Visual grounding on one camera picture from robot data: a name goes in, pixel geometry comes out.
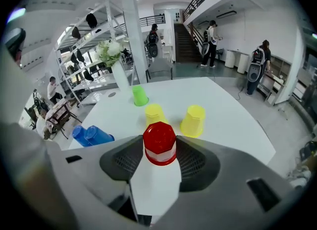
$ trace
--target ceiling light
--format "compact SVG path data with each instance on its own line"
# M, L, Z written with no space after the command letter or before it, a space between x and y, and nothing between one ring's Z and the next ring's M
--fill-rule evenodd
M9 23L10 21L18 18L18 17L21 17L23 16L25 13L25 8L21 8L21 9L18 9L18 10L15 10L14 12L11 13L11 15L9 16L8 18L8 21L7 23Z

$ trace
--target cup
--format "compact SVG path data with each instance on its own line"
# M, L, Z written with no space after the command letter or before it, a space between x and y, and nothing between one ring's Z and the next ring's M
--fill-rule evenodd
M180 124L181 132L187 137L199 137L204 130L206 118L205 109L198 105L191 105L187 109L185 118Z
M156 122L165 122L168 123L165 119L163 109L159 104L150 104L145 108L145 116L147 119L147 127Z
M86 129L83 128L83 126L77 125L72 132L73 138L84 147L92 146L92 144L85 139L85 132Z
M134 96L134 105L136 106L144 106L149 102L149 98L145 94L144 89L140 86L133 86L132 88L133 96Z
M96 126L90 126L85 132L85 139L92 145L105 144L114 141L114 137Z

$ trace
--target white vase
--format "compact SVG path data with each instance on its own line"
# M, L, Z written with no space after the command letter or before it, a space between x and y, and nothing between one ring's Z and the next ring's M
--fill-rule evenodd
M122 67L121 61L118 60L111 67L114 79L120 89L120 91L125 91L129 89L129 81L125 71Z

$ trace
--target staircase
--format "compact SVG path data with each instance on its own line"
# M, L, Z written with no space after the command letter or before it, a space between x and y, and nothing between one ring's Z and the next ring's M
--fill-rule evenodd
M176 62L201 62L202 56L183 24L174 24Z

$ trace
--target white pillar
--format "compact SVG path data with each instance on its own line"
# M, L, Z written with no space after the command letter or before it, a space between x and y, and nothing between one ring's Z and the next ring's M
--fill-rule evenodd
M107 11L108 24L109 24L111 38L112 38L112 40L115 41L115 31L114 31L113 24L112 24L112 14L111 14L109 0L106 0L106 11Z
M140 84L144 84L147 82L145 71L148 63L145 56L138 6L136 0L122 0L122 7L135 68Z

